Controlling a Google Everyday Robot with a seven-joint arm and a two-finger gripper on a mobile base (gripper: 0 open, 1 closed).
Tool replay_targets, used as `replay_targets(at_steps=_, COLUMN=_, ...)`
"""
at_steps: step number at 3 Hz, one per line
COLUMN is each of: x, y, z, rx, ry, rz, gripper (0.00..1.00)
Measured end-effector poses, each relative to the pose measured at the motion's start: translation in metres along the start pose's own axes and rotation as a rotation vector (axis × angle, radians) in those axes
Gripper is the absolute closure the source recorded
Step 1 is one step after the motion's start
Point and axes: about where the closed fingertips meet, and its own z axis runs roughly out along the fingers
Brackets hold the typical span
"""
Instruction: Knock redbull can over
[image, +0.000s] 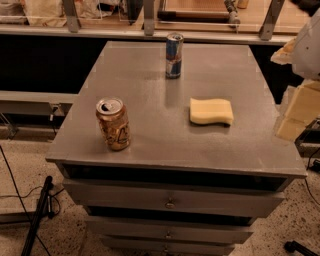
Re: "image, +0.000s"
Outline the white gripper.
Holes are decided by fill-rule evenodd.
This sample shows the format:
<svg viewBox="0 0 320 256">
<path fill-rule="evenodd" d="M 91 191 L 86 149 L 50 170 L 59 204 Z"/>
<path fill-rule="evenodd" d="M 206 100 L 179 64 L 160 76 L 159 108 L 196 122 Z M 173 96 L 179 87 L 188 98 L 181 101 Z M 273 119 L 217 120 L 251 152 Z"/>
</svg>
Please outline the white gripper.
<svg viewBox="0 0 320 256">
<path fill-rule="evenodd" d="M 295 141 L 319 115 L 319 81 L 304 80 L 297 87 L 288 86 L 280 104 L 275 134 L 281 139 Z"/>
</svg>

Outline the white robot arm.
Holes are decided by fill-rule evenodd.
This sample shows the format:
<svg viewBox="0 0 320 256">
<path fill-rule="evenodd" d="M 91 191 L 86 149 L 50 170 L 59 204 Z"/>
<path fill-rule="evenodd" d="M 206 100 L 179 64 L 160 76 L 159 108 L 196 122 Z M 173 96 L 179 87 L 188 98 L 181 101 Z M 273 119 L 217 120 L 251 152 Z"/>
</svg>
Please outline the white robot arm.
<svg viewBox="0 0 320 256">
<path fill-rule="evenodd" d="M 288 99 L 276 131 L 277 137 L 294 141 L 320 114 L 320 9 L 296 38 L 272 55 L 271 61 L 291 64 L 292 71 L 304 78 Z"/>
</svg>

